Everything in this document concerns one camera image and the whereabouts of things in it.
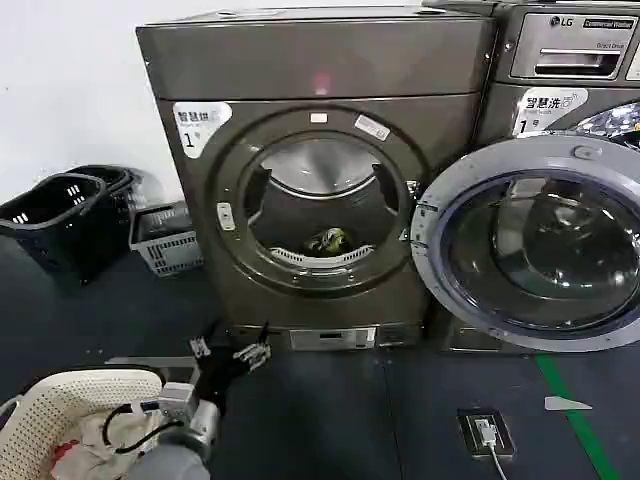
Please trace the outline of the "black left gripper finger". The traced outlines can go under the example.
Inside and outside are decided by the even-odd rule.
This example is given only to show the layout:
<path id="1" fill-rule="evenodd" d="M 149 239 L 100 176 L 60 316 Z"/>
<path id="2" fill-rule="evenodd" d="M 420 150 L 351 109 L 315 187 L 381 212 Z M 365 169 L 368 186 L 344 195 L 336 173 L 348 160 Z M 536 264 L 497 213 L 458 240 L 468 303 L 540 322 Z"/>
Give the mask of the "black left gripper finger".
<path id="1" fill-rule="evenodd" d="M 232 356 L 234 365 L 241 372 L 251 372 L 264 365 L 271 358 L 269 343 L 269 323 L 265 323 L 260 330 L 257 340 L 236 352 Z"/>
<path id="2" fill-rule="evenodd" d="M 210 357 L 213 351 L 223 346 L 223 338 L 218 335 L 219 322 L 212 322 L 189 340 L 189 347 L 196 360 Z"/>

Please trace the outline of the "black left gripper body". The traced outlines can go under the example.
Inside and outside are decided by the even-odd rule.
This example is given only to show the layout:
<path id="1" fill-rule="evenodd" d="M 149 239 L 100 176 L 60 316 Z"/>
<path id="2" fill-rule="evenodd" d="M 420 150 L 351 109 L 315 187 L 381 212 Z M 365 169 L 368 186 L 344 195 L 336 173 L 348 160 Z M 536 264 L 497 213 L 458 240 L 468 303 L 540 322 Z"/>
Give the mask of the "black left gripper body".
<path id="1" fill-rule="evenodd" d="M 213 348 L 209 355 L 196 359 L 200 376 L 195 396 L 213 403 L 222 415 L 227 410 L 227 393 L 231 384 L 249 372 L 249 365 L 236 358 L 232 348 Z"/>

